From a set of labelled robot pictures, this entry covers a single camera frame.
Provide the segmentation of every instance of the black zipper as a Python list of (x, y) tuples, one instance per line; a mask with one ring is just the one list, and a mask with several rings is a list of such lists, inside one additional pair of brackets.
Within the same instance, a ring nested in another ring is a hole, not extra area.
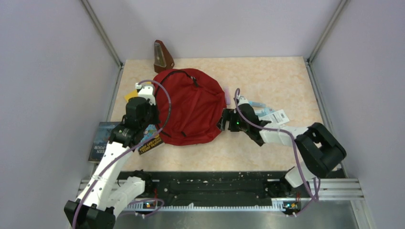
[[(197, 79), (196, 79), (194, 76), (190, 76), (187, 72), (185, 72), (185, 71), (183, 71), (183, 70), (175, 70), (175, 71), (173, 71), (173, 72), (167, 74), (167, 75), (165, 76), (165, 78), (162, 79), (162, 81), (160, 82), (160, 84), (163, 85), (163, 82), (164, 82), (169, 76), (171, 76), (171, 75), (173, 75), (173, 74), (175, 74), (175, 73), (184, 73), (184, 74), (186, 74), (187, 77), (189, 77), (190, 79), (192, 79), (192, 81), (194, 82), (194, 85), (195, 85), (196, 87), (199, 87), (199, 86), (198, 86), (198, 83), (197, 83)], [(156, 95), (158, 94), (159, 89), (160, 89), (160, 87), (158, 87), (158, 88), (156, 89), (156, 91), (155, 91), (155, 97), (156, 97)], [(163, 130), (161, 131), (161, 133), (171, 138), (171, 136), (170, 136), (169, 134), (167, 134), (166, 132), (164, 132)]]

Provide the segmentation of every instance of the yellow sticky note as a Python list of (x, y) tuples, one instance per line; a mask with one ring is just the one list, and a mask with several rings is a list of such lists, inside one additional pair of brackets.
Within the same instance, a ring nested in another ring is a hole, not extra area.
[(137, 96), (138, 96), (138, 92), (137, 92), (137, 90), (134, 90), (133, 92), (131, 92), (131, 93), (125, 95), (124, 98), (125, 98), (125, 100), (126, 100), (127, 103), (128, 103), (128, 101), (129, 101), (130, 98), (137, 97)]

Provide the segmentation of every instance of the red backpack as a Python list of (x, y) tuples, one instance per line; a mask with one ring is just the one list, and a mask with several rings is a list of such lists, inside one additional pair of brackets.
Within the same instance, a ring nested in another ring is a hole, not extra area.
[[(175, 146), (211, 142), (221, 132), (216, 126), (226, 108), (225, 93), (219, 83), (197, 69), (168, 69), (154, 78), (171, 98), (171, 115), (160, 133), (162, 140)], [(155, 85), (160, 129), (169, 112), (162, 89)]]

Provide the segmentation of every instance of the brown wooden metronome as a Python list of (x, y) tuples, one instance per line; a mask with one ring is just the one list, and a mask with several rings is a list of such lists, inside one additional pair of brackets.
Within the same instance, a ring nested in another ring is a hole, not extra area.
[(174, 67), (173, 57), (170, 55), (169, 51), (166, 49), (162, 41), (155, 40), (155, 72), (160, 73), (167, 69), (172, 69)]

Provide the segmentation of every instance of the beige tabletop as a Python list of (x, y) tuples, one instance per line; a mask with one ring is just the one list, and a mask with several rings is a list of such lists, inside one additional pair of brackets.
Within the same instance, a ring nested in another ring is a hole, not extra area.
[[(198, 58), (175, 59), (175, 68), (196, 68), (219, 84), (229, 87), (231, 98), (236, 88), (249, 101), (284, 109), (290, 126), (309, 126), (322, 122), (315, 95), (302, 57)], [(153, 60), (128, 60), (125, 63), (111, 121), (125, 114), (124, 96), (136, 82), (153, 79)], [(212, 142), (192, 146), (165, 144), (139, 155), (135, 152), (123, 171), (258, 171), (287, 170), (295, 165), (291, 147), (264, 144), (259, 147), (242, 132), (220, 133)]]

